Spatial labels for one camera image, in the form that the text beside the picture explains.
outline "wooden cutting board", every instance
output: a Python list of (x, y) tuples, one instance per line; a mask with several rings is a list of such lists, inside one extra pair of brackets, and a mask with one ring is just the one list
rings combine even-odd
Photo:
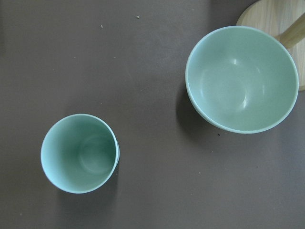
[[(275, 37), (305, 12), (305, 0), (260, 0), (248, 7), (236, 25), (260, 29)], [(287, 49), (299, 75), (299, 91), (305, 90), (305, 39)]]

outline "wooden object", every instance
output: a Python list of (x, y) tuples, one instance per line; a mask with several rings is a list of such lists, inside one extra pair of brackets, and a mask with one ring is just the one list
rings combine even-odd
[[(304, 12), (305, 0), (260, 0), (247, 8), (236, 24), (260, 29), (282, 42), (296, 64), (299, 91), (305, 90), (305, 39), (301, 39), (304, 23), (299, 23), (304, 20)], [(300, 29), (299, 36), (291, 40), (289, 35), (295, 31), (287, 30), (288, 28)]]

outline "bowl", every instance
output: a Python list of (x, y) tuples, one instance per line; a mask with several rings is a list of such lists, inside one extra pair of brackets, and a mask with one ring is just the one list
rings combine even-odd
[(298, 74), (285, 47), (267, 33), (228, 26), (204, 36), (185, 70), (196, 111), (226, 131), (252, 134), (282, 122), (298, 95)]

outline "green cup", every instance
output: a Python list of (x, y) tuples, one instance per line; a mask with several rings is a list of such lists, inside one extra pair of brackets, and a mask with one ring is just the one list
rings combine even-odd
[(70, 193), (87, 193), (102, 186), (119, 157), (113, 131), (89, 114), (74, 114), (58, 121), (41, 147), (41, 164), (47, 178)]

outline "gray table surface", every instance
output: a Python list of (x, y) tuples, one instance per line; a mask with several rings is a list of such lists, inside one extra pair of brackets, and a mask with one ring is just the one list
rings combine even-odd
[[(210, 125), (186, 94), (193, 46), (253, 2), (1, 0), (0, 228), (304, 229), (305, 93), (253, 135)], [(81, 195), (40, 163), (48, 129), (76, 113), (121, 148), (111, 179)]]

